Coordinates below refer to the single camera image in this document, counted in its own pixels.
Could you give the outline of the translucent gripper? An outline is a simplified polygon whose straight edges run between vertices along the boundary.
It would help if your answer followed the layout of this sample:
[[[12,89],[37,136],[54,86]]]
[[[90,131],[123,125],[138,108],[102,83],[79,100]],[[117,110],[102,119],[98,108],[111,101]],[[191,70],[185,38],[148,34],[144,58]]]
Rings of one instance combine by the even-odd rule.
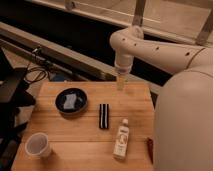
[[[128,69],[117,69],[116,73],[117,73],[117,76],[116,76],[117,89],[123,90],[124,85],[126,81],[128,80],[128,75],[130,71]]]

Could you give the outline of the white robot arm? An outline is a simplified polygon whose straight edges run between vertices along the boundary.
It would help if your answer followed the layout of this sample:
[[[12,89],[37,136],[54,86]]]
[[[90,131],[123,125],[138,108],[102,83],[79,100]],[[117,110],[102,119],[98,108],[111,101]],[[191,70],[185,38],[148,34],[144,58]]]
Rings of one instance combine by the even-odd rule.
[[[110,36],[119,76],[139,58],[172,77],[157,98],[154,171],[213,171],[213,48],[150,41],[138,26]]]

